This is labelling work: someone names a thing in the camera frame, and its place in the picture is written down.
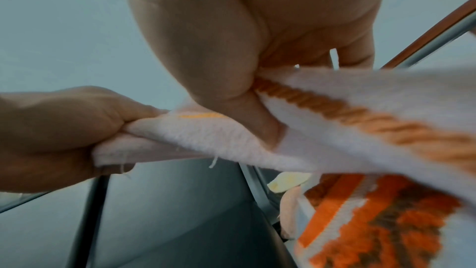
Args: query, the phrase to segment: brown edge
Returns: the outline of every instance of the brown edge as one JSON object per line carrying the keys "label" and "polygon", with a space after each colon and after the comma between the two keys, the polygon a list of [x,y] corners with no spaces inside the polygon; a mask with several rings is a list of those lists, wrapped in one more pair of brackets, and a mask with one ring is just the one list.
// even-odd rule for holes
{"label": "brown edge", "polygon": [[401,64],[408,57],[419,51],[425,45],[433,41],[443,32],[454,26],[470,14],[476,11],[476,0],[468,0],[462,6],[451,12],[448,16],[443,18],[440,22],[435,24],[426,33],[421,35],[413,43],[411,43],[402,52],[396,55],[392,60],[385,64],[382,68],[395,68]]}

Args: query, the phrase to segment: orange braided trim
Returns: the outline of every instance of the orange braided trim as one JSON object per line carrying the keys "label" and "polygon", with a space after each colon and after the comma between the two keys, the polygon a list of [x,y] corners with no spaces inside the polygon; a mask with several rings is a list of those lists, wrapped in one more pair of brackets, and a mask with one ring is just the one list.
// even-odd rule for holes
{"label": "orange braided trim", "polygon": [[413,154],[435,163],[457,166],[476,174],[476,140],[468,134],[434,129],[421,122],[401,121],[365,107],[353,107],[344,100],[291,88],[257,78],[253,88],[258,93],[285,100],[308,109],[329,121],[377,136],[385,142],[405,147]]}

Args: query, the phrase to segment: person's right hand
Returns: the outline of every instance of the person's right hand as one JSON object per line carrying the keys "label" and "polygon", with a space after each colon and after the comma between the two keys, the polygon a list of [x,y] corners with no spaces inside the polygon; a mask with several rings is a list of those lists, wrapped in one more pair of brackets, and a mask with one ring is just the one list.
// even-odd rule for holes
{"label": "person's right hand", "polygon": [[275,146],[282,126],[250,90],[259,66],[371,67],[381,0],[128,0],[152,50],[200,105]]}

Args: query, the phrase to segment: person's left hand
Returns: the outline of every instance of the person's left hand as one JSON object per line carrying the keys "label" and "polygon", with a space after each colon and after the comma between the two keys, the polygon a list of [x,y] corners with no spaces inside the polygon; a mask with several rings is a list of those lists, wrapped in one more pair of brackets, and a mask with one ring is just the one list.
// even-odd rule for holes
{"label": "person's left hand", "polygon": [[34,193],[129,171],[95,167],[91,148],[160,110],[99,87],[0,94],[0,191]]}

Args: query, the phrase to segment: hand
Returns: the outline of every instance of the hand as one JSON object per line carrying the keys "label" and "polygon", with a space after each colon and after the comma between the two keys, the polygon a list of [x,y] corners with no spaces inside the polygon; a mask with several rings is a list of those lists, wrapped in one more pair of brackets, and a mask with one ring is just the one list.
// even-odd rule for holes
{"label": "hand", "polygon": [[381,0],[128,0],[167,70],[200,105],[275,146],[282,126],[250,90],[259,66],[371,67]]}
{"label": "hand", "polygon": [[133,166],[95,167],[91,148],[124,123],[160,114],[98,87],[0,95],[0,191],[34,193]]}

